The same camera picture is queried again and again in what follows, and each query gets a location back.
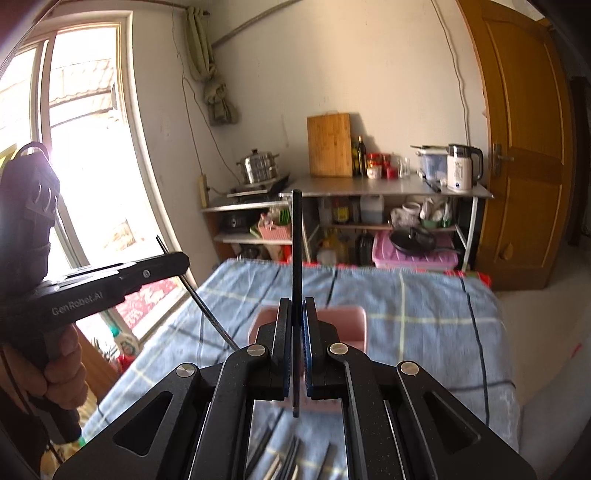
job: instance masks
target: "pink storage bin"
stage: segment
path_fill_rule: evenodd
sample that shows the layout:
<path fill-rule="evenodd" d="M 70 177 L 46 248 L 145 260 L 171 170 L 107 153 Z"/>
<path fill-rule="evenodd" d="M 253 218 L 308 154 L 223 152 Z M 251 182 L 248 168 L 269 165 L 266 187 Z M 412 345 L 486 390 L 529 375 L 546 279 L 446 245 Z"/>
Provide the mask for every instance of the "pink storage bin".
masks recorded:
<path fill-rule="evenodd" d="M 263 240 L 290 240 L 291 224 L 289 225 L 271 225 L 270 227 L 260 227 L 259 232 Z"/>
<path fill-rule="evenodd" d="M 263 307 L 252 322 L 248 331 L 248 343 L 255 343 L 259 327 L 277 320 L 278 307 Z M 316 314 L 321 322 L 331 323 L 336 327 L 339 340 L 357 350 L 366 352 L 367 349 L 367 315 L 365 310 L 358 306 L 342 306 L 331 309 L 317 309 Z M 311 400 L 306 396 L 306 383 L 304 377 L 300 380 L 300 408 L 310 411 L 336 412 L 340 411 L 338 400 Z M 288 408 L 291 400 L 274 402 L 277 406 Z"/>
<path fill-rule="evenodd" d="M 451 237 L 445 232 L 435 233 L 438 247 L 451 247 Z M 433 252 L 426 257 L 409 257 L 396 250 L 388 231 L 380 231 L 374 238 L 372 259 L 378 268 L 419 268 L 422 270 L 453 270 L 457 265 L 457 253 Z"/>

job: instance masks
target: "frying pan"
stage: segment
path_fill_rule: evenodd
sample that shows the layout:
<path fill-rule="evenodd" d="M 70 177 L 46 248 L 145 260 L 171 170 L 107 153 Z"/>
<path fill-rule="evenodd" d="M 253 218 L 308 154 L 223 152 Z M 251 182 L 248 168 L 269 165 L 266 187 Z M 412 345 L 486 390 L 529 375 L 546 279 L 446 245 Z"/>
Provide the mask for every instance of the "frying pan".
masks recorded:
<path fill-rule="evenodd" d="M 435 235 L 417 226 L 395 229 L 390 234 L 390 241 L 396 250 L 409 257 L 426 257 L 432 252 L 461 253 L 454 248 L 437 247 Z"/>

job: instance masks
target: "window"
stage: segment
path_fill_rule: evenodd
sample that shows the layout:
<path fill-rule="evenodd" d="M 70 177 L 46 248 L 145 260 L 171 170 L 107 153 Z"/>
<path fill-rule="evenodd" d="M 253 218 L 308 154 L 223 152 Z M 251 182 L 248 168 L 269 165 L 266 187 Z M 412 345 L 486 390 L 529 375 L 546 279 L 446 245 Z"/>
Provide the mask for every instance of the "window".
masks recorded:
<path fill-rule="evenodd" d="M 119 24 L 53 32 L 19 53 L 0 79 L 0 151 L 40 140 L 60 179 L 50 275 L 162 253 L 125 116 L 120 34 Z M 183 294 L 176 279 L 163 280 L 101 315 L 141 339 Z M 79 327 L 112 343 L 95 324 L 85 319 Z"/>

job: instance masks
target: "cutting board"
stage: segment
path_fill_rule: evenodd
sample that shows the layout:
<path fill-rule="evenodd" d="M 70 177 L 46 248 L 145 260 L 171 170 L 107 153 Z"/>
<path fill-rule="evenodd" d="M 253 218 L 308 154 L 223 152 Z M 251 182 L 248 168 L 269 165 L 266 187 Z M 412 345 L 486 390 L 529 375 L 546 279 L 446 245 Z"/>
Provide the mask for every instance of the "cutting board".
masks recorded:
<path fill-rule="evenodd" d="M 308 117 L 308 155 L 313 177 L 352 177 L 348 113 Z"/>

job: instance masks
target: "bed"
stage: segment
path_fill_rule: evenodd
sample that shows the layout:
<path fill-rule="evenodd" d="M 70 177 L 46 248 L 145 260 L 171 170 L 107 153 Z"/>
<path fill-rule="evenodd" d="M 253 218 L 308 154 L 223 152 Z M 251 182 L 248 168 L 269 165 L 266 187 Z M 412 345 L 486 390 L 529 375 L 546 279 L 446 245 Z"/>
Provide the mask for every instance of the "bed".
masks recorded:
<path fill-rule="evenodd" d="M 291 267 L 228 260 L 198 292 L 237 343 L 245 346 L 260 308 L 291 297 Z M 391 365 L 416 361 L 517 450 L 519 407 L 509 347 L 496 298 L 480 280 L 412 270 L 304 267 L 303 294 L 313 296 L 318 308 L 362 306 L 368 317 L 371 359 Z M 83 429 L 84 439 L 96 436 L 178 364 L 206 367 L 229 353 L 188 300 L 146 343 L 101 402 Z M 251 430 L 255 442 L 278 412 L 270 403 L 257 402 Z M 299 478 L 316 478 L 329 442 L 336 445 L 336 456 L 325 478 L 346 476 L 340 414 L 303 412 L 296 420 L 286 412 L 251 478 L 264 476 L 275 454 L 287 450 L 293 433 L 303 440 Z"/>

